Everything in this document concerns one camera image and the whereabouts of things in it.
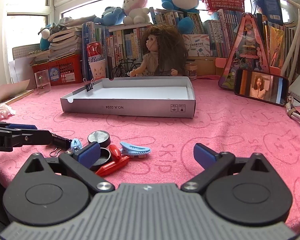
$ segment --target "doll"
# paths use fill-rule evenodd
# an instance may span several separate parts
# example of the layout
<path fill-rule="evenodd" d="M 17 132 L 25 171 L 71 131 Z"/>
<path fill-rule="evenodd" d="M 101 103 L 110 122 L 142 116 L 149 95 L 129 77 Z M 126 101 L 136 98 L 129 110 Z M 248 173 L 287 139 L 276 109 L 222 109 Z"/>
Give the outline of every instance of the doll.
<path fill-rule="evenodd" d="M 141 47 L 143 61 L 140 67 L 130 72 L 131 77 L 145 71 L 149 76 L 185 74 L 188 51 L 177 29 L 166 25 L 151 25 L 143 34 Z"/>

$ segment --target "jar lid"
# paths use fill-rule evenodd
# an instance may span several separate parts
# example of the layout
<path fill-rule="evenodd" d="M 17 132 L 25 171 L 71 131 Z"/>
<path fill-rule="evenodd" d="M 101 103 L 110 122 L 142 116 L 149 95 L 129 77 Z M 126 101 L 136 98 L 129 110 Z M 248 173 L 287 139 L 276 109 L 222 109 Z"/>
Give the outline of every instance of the jar lid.
<path fill-rule="evenodd" d="M 196 63 L 192 63 L 192 62 L 186 62 L 186 66 L 196 66 L 197 64 Z"/>

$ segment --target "blue hair clip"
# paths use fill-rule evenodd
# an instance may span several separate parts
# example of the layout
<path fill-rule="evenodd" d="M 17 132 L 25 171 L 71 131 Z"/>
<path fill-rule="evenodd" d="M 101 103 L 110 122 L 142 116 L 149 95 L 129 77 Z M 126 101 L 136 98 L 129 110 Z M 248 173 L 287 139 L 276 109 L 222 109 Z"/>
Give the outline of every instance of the blue hair clip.
<path fill-rule="evenodd" d="M 82 143 L 80 142 L 79 139 L 73 138 L 73 140 L 71 141 L 70 148 L 71 148 L 72 152 L 80 151 L 82 149 Z"/>
<path fill-rule="evenodd" d="M 122 146 L 121 153 L 128 156 L 138 156 L 142 158 L 151 152 L 151 149 L 148 147 L 137 146 L 126 142 L 120 142 L 120 145 Z"/>

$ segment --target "black round container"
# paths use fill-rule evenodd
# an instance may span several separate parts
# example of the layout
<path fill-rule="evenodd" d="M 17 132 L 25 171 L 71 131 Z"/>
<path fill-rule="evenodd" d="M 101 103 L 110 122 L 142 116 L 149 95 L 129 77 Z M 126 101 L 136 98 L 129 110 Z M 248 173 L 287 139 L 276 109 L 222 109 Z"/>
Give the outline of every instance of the black round container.
<path fill-rule="evenodd" d="M 97 171 L 99 168 L 112 161 L 111 153 L 106 148 L 100 148 L 100 158 L 90 167 L 91 171 Z"/>

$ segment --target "desk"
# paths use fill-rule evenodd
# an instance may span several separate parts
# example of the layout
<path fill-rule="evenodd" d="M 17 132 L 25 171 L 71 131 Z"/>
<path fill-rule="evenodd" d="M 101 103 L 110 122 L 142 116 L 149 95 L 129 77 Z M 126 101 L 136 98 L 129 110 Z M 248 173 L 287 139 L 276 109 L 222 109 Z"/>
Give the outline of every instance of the desk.
<path fill-rule="evenodd" d="M 17 115 L 7 122 L 34 124 L 63 137 L 78 138 L 84 145 L 91 132 L 106 130 L 116 145 L 126 141 L 150 147 L 148 158 L 132 159 L 106 177 L 116 187 L 121 182 L 180 186 L 202 171 L 193 158 L 197 142 L 239 157 L 261 152 L 293 193 L 287 225 L 300 232 L 300 126 L 286 115 L 284 107 L 236 96 L 221 90 L 215 80 L 195 80 L 193 119 L 63 113 L 60 97 L 79 87 L 52 87 L 43 95 L 35 91 L 11 105 Z M 11 153 L 0 152 L 0 182 L 7 186 L 31 153 L 48 157 L 51 150 L 53 147 L 23 146 Z"/>

